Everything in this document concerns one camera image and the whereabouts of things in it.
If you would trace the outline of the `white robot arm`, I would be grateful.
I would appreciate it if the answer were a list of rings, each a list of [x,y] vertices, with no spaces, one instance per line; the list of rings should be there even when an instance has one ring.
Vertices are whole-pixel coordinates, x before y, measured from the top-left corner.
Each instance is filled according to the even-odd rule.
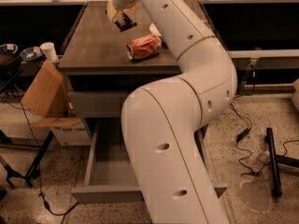
[[[182,0],[140,2],[178,62],[179,75],[133,91],[121,111],[124,143],[154,223],[229,224],[194,134],[232,102],[235,66],[211,29]]]

